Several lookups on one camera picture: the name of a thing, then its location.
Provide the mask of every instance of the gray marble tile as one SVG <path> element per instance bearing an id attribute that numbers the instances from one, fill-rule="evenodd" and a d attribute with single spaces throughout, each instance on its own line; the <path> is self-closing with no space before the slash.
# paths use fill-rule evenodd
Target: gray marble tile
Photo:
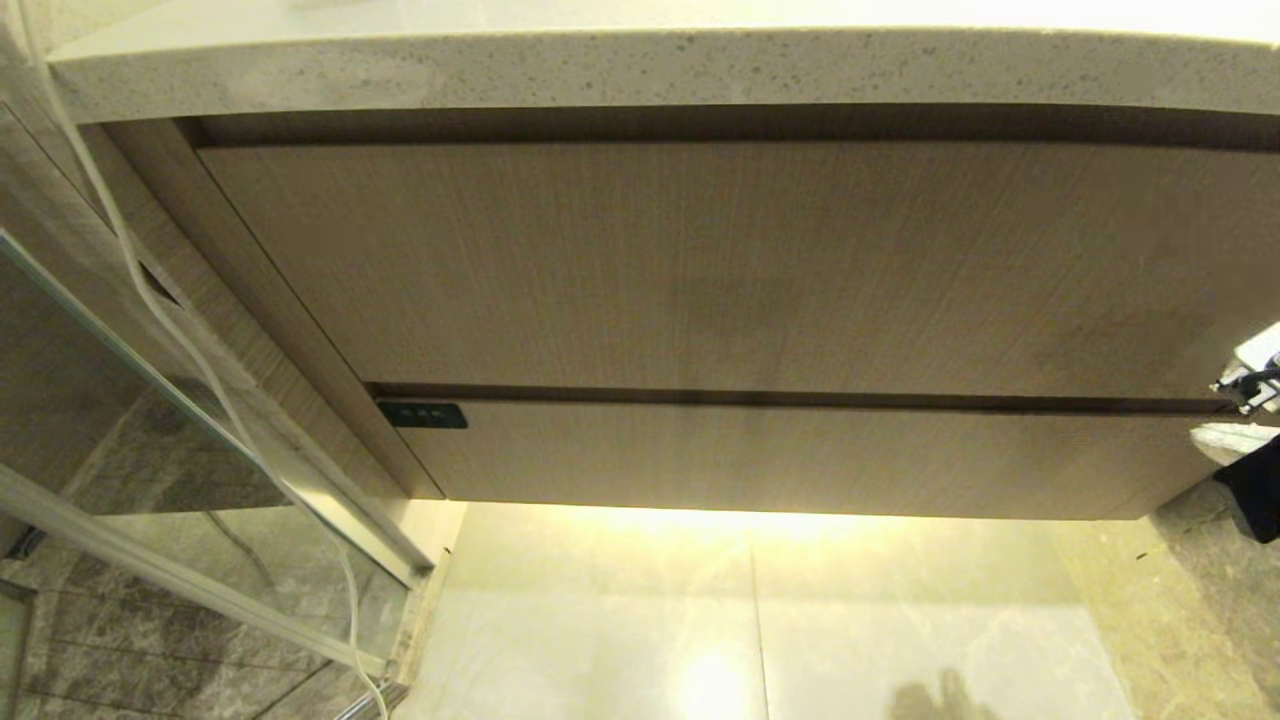
<path id="1" fill-rule="evenodd" d="M 250 717 L 326 662 L 58 543 L 27 564 L 24 717 Z"/>
<path id="2" fill-rule="evenodd" d="M 365 684 L 351 667 L 330 662 L 300 683 L 260 717 L 261 720 L 337 717 L 366 692 L 369 691 Z"/>
<path id="3" fill-rule="evenodd" d="M 142 395 L 81 475 L 69 498 L 99 515 L 288 503 L 250 460 L 154 391 Z"/>
<path id="4" fill-rule="evenodd" d="M 332 542 L 293 506 L 224 510 L 219 523 L 207 512 L 116 515 L 102 521 L 216 582 L 303 620 L 335 637 L 346 637 L 346 575 Z M 355 562 L 357 582 L 374 566 Z M 393 583 L 366 600 L 371 618 L 399 612 L 404 592 Z"/>
<path id="5" fill-rule="evenodd" d="M 61 492 L 143 382 L 9 256 L 0 297 L 0 461 Z"/>
<path id="6" fill-rule="evenodd" d="M 1178 536 L 1188 519 L 1194 524 L 1204 516 L 1199 510 L 1179 515 Z M 1201 580 L 1149 518 L 1051 525 L 1140 717 L 1280 717 Z"/>
<path id="7" fill-rule="evenodd" d="M 1280 543 L 1242 536 L 1224 509 L 1216 484 L 1206 482 L 1160 509 L 1152 523 L 1280 715 Z"/>
<path id="8" fill-rule="evenodd" d="M 142 717 L 174 717 L 174 715 L 138 712 L 31 693 L 23 693 L 18 701 L 18 720 L 137 720 Z"/>

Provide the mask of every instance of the wood grain panel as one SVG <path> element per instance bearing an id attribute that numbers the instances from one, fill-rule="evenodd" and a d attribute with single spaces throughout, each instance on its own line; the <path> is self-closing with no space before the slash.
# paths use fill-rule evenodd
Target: wood grain panel
<path id="1" fill-rule="evenodd" d="M 300 475 L 297 486 L 330 488 L 334 502 L 320 510 L 332 514 L 335 523 L 358 523 L 356 532 L 364 537 L 380 539 L 411 565 L 425 565 L 425 556 L 397 524 L 408 505 L 404 489 L 255 322 L 102 129 L 91 126 L 83 132 L 137 241 L 140 260 L 177 302 L 164 310 L 204 348 L 230 395 L 239 398 L 242 416 L 262 451 L 271 454 L 271 464 L 293 469 L 285 475 Z M 100 220 L 93 233 L 77 236 L 77 241 L 82 242 L 70 245 L 78 250 L 86 243 L 118 249 Z M 122 269 L 116 265 L 111 270 Z"/>
<path id="2" fill-rule="evenodd" d="M 179 128 L 172 120 L 147 120 L 114 124 L 109 131 L 165 210 L 306 375 L 297 379 L 310 382 L 332 406 L 307 409 L 300 420 L 308 423 L 308 430 L 324 438 L 330 452 L 358 456 L 365 465 L 357 475 L 376 478 L 385 468 L 410 496 L 442 497 L 210 179 Z M 310 391 L 307 387 L 303 393 L 314 396 Z M 372 459 L 381 468 L 370 468 Z"/>
<path id="3" fill-rule="evenodd" d="M 207 149 L 371 382 L 1206 397 L 1274 322 L 1280 155 Z"/>
<path id="4" fill-rule="evenodd" d="M 1213 469 L 1185 418 L 461 407 L 468 429 L 401 429 L 456 500 L 1028 519 L 1123 506 L 1138 518 Z"/>

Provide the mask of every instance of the marble tile wall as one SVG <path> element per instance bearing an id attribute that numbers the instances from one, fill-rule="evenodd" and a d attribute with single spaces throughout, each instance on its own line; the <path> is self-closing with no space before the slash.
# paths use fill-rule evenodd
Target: marble tile wall
<path id="1" fill-rule="evenodd" d="M 65 495 L 93 515 L 288 505 L 256 465 L 154 389 L 102 438 Z"/>
<path id="2" fill-rule="evenodd" d="M 255 717 L 259 720 L 298 720 L 301 717 L 328 720 L 337 717 L 366 692 L 360 676 L 349 667 L 330 662 Z"/>
<path id="3" fill-rule="evenodd" d="M 340 675 L 320 656 L 56 539 L 27 561 L 0 561 L 0 578 L 37 591 L 22 719 L 255 717 L 319 673 Z M 337 676 L 333 682 L 347 687 Z M 323 716 L 311 714 L 316 706 L 307 697 L 291 702 L 294 717 Z"/>
<path id="4" fill-rule="evenodd" d="M 143 382 L 0 254 L 0 462 L 63 491 Z M 0 555 L 26 532 L 0 520 Z"/>
<path id="5" fill-rule="evenodd" d="M 1052 532 L 1142 717 L 1280 719 L 1280 543 L 1240 536 L 1212 482 Z"/>
<path id="6" fill-rule="evenodd" d="M 396 717 L 1138 715 L 1043 524 L 472 505 Z"/>
<path id="7" fill-rule="evenodd" d="M 333 543 L 298 509 L 113 515 L 102 521 L 187 568 L 330 637 L 347 639 L 347 579 Z M 367 556 L 348 559 L 360 585 L 360 644 L 387 657 L 407 592 Z"/>

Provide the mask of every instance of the speckled countertop edge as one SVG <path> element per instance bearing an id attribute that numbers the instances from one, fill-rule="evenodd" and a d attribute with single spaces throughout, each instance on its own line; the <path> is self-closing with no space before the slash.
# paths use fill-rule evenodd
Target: speckled countertop edge
<path id="1" fill-rule="evenodd" d="M 1280 115 L 1280 47 L 1091 31 L 787 28 L 365 36 L 51 56 L 78 122 L 279 110 L 815 102 Z"/>

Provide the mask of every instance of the tile grout line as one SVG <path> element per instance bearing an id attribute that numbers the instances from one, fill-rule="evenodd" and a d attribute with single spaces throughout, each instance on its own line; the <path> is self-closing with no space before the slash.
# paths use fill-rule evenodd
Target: tile grout line
<path id="1" fill-rule="evenodd" d="M 54 694 L 51 692 L 44 692 L 44 691 L 38 691 L 38 689 L 32 689 L 32 688 L 22 688 L 20 692 L 27 693 L 27 694 L 33 694 L 33 696 L 44 697 L 44 698 L 50 698 L 50 700 L 69 700 L 72 702 L 79 702 L 82 705 L 96 705 L 97 707 L 110 707 L 111 710 L 123 710 L 124 712 L 136 712 L 136 714 L 140 714 L 140 715 L 146 715 L 148 717 L 182 717 L 182 715 L 174 715 L 172 712 L 164 712 L 161 710 L 137 710 L 137 708 L 133 708 L 133 707 L 124 707 L 124 706 L 120 706 L 120 705 L 111 705 L 109 702 L 101 702 L 101 701 L 97 701 L 97 700 L 79 698 L 79 697 L 72 697 L 72 696 L 64 696 L 64 694 Z"/>
<path id="2" fill-rule="evenodd" d="M 302 678 L 301 680 L 298 680 L 297 683 L 294 683 L 293 687 L 291 687 L 289 689 L 284 691 L 284 694 L 282 694 L 280 697 L 273 700 L 270 703 L 268 703 L 266 707 L 264 707 L 262 710 L 257 711 L 257 714 L 253 715 L 253 720 L 259 720 L 260 717 L 265 716 L 268 712 L 270 712 L 276 706 L 279 706 L 282 702 L 284 702 L 289 696 L 292 696 L 300 688 L 302 688 L 302 685 L 310 683 L 311 679 L 315 678 L 316 675 L 319 675 L 321 670 L 324 670 L 324 669 L 326 669 L 326 667 L 332 666 L 332 665 L 333 665 L 333 660 L 325 662 L 324 665 L 321 665 L 321 666 L 316 667 L 315 670 L 307 673 L 306 678 Z"/>
<path id="3" fill-rule="evenodd" d="M 769 720 L 769 678 L 764 666 L 764 628 L 760 624 L 760 584 L 755 575 L 755 528 L 746 530 L 746 550 L 751 560 L 751 607 L 755 610 L 755 647 L 760 652 L 760 691 L 764 694 L 764 720 Z"/>
<path id="4" fill-rule="evenodd" d="M 95 644 L 82 641 L 68 641 L 63 638 L 49 638 L 49 644 L 65 644 L 70 647 L 81 647 L 86 650 L 100 650 L 104 652 L 114 652 L 120 655 L 141 655 L 143 657 L 160 657 L 164 660 L 179 660 L 183 662 L 202 662 L 205 665 L 218 665 L 219 667 L 241 667 L 246 670 L 274 670 L 279 673 L 306 673 L 302 667 L 289 667 L 287 665 L 264 665 L 259 662 L 241 662 L 236 660 L 219 659 L 214 660 L 211 657 L 192 657 L 189 655 L 175 655 L 169 652 L 156 652 L 152 650 L 138 650 L 132 647 L 111 647 L 106 644 Z"/>

